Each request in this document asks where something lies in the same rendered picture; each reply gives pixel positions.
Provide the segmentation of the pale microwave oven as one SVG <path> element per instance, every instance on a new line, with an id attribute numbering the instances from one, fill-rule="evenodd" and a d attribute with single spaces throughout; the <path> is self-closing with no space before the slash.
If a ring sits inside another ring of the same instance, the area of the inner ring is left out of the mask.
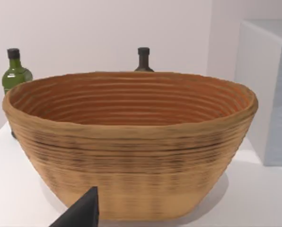
<path id="1" fill-rule="evenodd" d="M 265 166 L 282 166 L 282 19 L 243 21 L 235 81 L 255 92 L 259 108 L 247 137 Z"/>

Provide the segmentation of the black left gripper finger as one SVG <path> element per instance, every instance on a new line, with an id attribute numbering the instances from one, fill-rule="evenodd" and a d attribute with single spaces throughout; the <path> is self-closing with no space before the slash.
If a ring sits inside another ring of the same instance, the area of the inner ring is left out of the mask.
<path id="1" fill-rule="evenodd" d="M 91 187 L 49 227 L 98 227 L 98 188 Z"/>

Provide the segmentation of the woven wooden basket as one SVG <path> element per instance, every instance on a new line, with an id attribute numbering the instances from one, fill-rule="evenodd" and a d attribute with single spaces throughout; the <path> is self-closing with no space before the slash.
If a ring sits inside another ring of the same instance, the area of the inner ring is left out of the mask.
<path id="1" fill-rule="evenodd" d="M 167 220 L 218 182 L 258 109 L 248 87 L 174 72 L 89 72 L 19 84 L 3 111 L 66 206 L 90 187 L 108 220 Z"/>

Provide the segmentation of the dark brown bottle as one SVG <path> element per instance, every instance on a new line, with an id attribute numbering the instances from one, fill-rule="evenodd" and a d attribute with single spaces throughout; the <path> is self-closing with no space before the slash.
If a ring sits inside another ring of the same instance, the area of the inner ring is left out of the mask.
<path id="1" fill-rule="evenodd" d="M 139 65 L 134 71 L 154 72 L 154 70 L 149 66 L 149 55 L 150 55 L 149 47 L 139 47 L 138 55 L 139 55 Z"/>

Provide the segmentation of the green glass bottle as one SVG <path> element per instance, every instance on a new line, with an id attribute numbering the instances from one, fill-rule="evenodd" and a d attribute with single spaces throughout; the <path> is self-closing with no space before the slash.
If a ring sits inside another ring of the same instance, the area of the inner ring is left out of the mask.
<path id="1" fill-rule="evenodd" d="M 20 60 L 20 51 L 18 48 L 7 49 L 9 68 L 2 76 L 2 86 L 4 94 L 16 85 L 33 80 L 32 72 L 24 68 Z"/>

